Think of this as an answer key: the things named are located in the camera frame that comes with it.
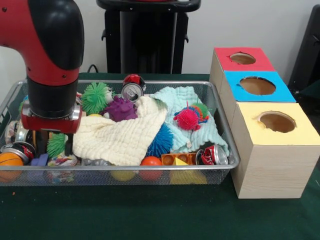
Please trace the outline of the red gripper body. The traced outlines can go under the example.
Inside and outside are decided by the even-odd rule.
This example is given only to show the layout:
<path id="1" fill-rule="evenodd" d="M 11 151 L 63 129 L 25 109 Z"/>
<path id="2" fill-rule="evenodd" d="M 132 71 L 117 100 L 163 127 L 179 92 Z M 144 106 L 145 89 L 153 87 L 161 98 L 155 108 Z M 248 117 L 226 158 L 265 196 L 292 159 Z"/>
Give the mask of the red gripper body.
<path id="1" fill-rule="evenodd" d="M 20 119 L 25 129 L 32 131 L 52 131 L 63 134 L 75 134 L 80 126 L 82 107 L 75 105 L 73 112 L 64 118 L 43 118 L 32 113 L 30 104 L 22 105 Z"/>

